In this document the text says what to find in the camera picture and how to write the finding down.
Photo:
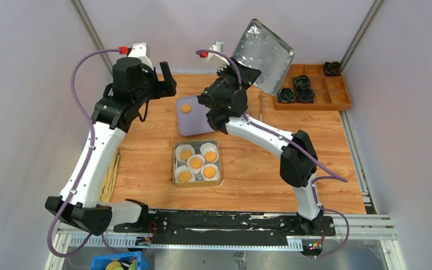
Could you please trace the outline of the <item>silver tin lid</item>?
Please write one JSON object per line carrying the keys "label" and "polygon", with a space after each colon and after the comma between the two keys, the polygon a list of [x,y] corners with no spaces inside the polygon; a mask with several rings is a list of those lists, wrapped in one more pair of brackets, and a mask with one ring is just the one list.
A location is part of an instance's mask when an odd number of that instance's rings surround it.
{"label": "silver tin lid", "polygon": [[269,96],[278,94],[294,58],[292,47],[258,19],[251,19],[232,57],[247,68],[261,71],[253,83]]}

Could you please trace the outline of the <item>metal tongs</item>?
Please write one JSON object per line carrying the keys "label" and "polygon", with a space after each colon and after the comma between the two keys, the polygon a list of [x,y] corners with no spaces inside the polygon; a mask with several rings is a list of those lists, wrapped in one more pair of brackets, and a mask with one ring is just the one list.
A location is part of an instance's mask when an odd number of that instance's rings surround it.
{"label": "metal tongs", "polygon": [[259,121],[263,120],[263,105],[264,105],[264,97],[262,91],[259,92]]}

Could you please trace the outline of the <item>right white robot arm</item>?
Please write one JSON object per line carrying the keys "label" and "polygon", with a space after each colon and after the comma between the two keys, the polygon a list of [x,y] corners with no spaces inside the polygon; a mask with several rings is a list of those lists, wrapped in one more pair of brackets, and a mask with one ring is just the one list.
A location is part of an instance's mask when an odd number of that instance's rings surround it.
{"label": "right white robot arm", "polygon": [[234,57],[213,49],[198,49],[196,54],[208,61],[215,57],[223,62],[217,79],[197,96],[198,103],[209,109],[209,126],[245,139],[279,159],[280,176],[295,192],[300,230],[306,235],[314,234],[321,228],[323,211],[309,183],[315,178],[318,158],[308,134],[302,130],[279,130],[249,116],[247,90],[261,76],[261,70],[244,66]]}

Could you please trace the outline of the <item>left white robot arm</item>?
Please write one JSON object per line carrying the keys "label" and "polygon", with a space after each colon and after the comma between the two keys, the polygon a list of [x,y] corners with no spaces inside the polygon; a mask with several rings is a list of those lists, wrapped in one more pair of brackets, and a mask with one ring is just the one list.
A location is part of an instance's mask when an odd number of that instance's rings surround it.
{"label": "left white robot arm", "polygon": [[100,188],[132,122],[144,122],[149,102],[173,97],[177,86],[167,62],[160,63],[163,78],[158,78],[146,43],[120,47],[117,52],[121,58],[112,67],[112,82],[105,87],[94,111],[84,114],[89,134],[78,163],[60,194],[48,197],[45,203],[55,222],[95,236],[121,224],[136,232],[148,229],[150,217],[146,204],[132,199],[104,203],[100,200]]}

